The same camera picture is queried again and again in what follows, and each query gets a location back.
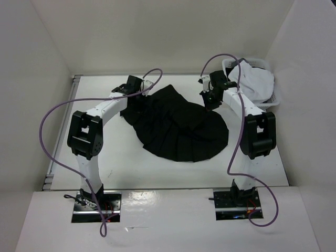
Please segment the black skirt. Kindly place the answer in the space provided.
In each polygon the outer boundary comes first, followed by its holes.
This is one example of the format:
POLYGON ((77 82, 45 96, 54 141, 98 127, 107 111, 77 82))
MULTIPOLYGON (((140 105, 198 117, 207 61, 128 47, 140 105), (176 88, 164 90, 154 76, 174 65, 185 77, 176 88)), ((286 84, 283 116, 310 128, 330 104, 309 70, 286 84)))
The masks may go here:
POLYGON ((228 146, 229 130, 220 114, 187 101, 172 85, 152 95, 143 107, 120 115, 148 152, 176 162, 209 160, 228 146))

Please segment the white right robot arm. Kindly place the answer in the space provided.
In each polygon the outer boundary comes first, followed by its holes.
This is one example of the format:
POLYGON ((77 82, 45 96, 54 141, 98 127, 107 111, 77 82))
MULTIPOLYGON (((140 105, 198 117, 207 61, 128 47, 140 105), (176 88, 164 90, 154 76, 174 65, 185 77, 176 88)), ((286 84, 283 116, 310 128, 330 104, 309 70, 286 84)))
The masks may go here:
POLYGON ((223 103, 228 105, 241 120, 240 131, 227 174, 233 177, 230 201, 234 206, 245 206, 254 199, 256 178, 261 158, 276 147, 276 117, 264 112, 250 101, 239 84, 240 80, 227 81, 222 70, 209 76, 200 76, 203 85, 200 95, 205 108, 213 110, 223 103))

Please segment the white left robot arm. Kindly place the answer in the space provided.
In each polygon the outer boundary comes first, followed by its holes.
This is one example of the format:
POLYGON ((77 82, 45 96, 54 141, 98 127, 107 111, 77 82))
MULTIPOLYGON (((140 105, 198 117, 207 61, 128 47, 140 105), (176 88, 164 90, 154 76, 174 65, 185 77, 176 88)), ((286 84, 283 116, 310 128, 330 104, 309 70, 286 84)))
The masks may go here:
POLYGON ((98 155, 103 147, 103 127, 115 115, 125 110, 131 98, 143 98, 154 83, 128 76, 126 83, 114 88, 108 99, 87 111, 75 111, 67 138, 67 145, 76 156, 81 178, 80 195, 91 209, 104 205, 104 189, 99 174, 98 155))

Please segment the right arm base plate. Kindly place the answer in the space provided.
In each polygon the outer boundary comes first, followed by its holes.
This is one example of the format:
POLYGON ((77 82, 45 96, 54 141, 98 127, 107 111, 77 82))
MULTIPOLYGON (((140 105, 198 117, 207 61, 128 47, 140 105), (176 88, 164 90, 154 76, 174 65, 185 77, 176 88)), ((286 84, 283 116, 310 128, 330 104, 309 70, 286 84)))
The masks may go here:
POLYGON ((235 199, 230 189, 213 190, 213 196, 209 198, 214 203, 216 220, 240 220, 263 219, 263 210, 257 190, 251 191, 250 195, 235 199))

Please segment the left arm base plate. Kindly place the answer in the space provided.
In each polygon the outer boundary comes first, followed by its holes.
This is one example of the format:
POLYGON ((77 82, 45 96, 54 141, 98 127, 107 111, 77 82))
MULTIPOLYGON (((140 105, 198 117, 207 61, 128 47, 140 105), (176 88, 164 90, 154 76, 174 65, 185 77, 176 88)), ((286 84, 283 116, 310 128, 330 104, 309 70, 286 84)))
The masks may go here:
MULTIPOLYGON (((102 215, 107 223, 118 223, 121 217, 121 194, 104 194, 99 202, 102 215)), ((96 204, 77 192, 72 211, 72 223, 100 223, 101 217, 96 204)))

